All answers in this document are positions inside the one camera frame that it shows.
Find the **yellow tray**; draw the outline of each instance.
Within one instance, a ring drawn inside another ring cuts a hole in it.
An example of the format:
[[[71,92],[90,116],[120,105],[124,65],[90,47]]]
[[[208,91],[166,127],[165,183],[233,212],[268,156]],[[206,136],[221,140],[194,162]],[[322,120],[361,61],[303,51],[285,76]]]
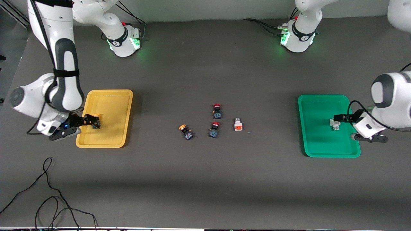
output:
[[[85,114],[99,114],[101,128],[80,127],[79,148],[120,148],[126,142],[133,92],[130,90],[92,90],[85,100]]]

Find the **plastic tray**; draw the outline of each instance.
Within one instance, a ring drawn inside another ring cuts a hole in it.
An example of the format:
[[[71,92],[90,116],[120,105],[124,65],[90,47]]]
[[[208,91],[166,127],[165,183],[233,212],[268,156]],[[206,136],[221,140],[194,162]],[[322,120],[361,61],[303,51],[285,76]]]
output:
[[[124,145],[133,92],[130,90],[92,90],[85,100],[85,114],[99,114],[101,128],[82,126],[77,135],[79,148],[120,148]]]
[[[341,123],[333,131],[330,119],[347,113],[349,100],[344,95],[301,95],[298,98],[305,153],[310,157],[357,158],[360,144],[350,135],[356,130]]]

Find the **white wall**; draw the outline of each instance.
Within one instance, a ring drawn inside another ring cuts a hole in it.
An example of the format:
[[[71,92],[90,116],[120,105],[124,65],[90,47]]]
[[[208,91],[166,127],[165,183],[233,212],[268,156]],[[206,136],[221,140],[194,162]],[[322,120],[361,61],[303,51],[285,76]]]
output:
[[[27,15],[26,0],[9,0]],[[288,18],[293,0],[121,0],[134,15],[146,22],[194,20],[239,20],[243,18]],[[326,18],[381,16],[389,0],[340,0],[323,8]],[[136,22],[117,7],[110,12],[120,20]]]

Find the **green light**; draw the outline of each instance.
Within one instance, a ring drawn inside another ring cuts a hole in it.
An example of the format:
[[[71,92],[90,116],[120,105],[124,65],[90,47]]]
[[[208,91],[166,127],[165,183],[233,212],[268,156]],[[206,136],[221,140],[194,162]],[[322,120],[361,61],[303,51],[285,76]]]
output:
[[[312,41],[314,41],[314,37],[315,37],[315,33],[312,35],[311,42],[309,42],[310,45],[312,44]]]
[[[131,43],[133,44],[135,49],[139,49],[140,48],[140,41],[138,39],[133,39],[130,38]]]
[[[288,42],[288,38],[290,37],[290,32],[287,31],[286,34],[283,35],[283,38],[281,39],[281,44],[286,45]]]
[[[108,43],[109,46],[110,46],[110,50],[113,50],[113,48],[111,47],[111,44],[110,44],[109,40],[107,40],[107,43]]]

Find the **gray table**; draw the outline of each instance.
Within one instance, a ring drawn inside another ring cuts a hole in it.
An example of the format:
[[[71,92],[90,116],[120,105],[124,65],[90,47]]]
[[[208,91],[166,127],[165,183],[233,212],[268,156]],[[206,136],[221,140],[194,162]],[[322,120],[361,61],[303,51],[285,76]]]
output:
[[[27,136],[34,119],[5,107],[0,124],[0,205],[55,158],[51,182],[100,226],[225,229],[411,228],[411,134],[361,143],[357,159],[314,159],[301,148],[297,97],[344,94],[371,104],[372,81],[411,60],[408,35],[386,17],[324,19],[305,53],[248,21],[153,23],[143,48],[116,57],[95,27],[75,28],[81,86],[134,92],[127,145],[80,149]],[[50,72],[31,36],[12,88]],[[219,138],[207,137],[222,104]],[[233,131],[240,117],[244,131]],[[196,137],[186,141],[178,126]],[[52,190],[45,179],[0,216],[1,226],[33,226]],[[41,212],[48,223],[54,205]],[[92,226],[78,215],[81,226]],[[68,213],[61,226],[73,226]]]

